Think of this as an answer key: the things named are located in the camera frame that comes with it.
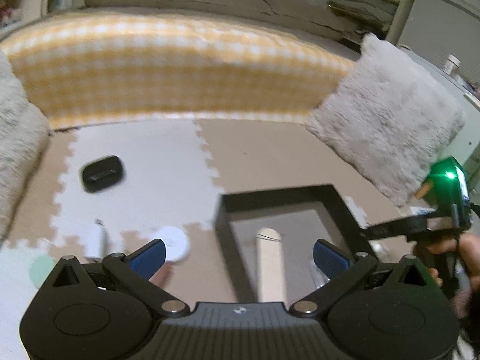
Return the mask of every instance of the yellow gingham blanket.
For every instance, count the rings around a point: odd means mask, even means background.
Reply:
[[[231,19],[72,12],[2,43],[52,128],[156,117],[303,121],[353,62]]]

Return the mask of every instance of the circular motor cover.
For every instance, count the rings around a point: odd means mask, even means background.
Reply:
[[[330,310],[340,347],[365,360],[447,359],[458,321],[446,299],[420,286],[355,292]]]
[[[112,360],[145,340],[152,319],[140,301],[116,291],[76,287],[56,288],[48,301],[32,302],[27,309],[20,337],[31,358]]]

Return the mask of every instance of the wooden stick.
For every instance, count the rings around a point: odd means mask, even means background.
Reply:
[[[258,301],[286,302],[282,237],[275,230],[257,233]]]

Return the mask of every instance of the white bottle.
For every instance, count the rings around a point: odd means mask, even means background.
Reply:
[[[460,67],[460,61],[458,58],[455,58],[453,55],[449,55],[445,65],[443,65],[443,71],[448,74],[450,77],[454,77]]]

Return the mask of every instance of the blue gripper pad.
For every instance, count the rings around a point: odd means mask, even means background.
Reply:
[[[353,263],[344,252],[324,239],[315,242],[313,261],[330,280],[349,269]]]
[[[161,239],[154,239],[137,251],[129,254],[125,262],[130,269],[145,279],[151,278],[165,263],[167,252]]]

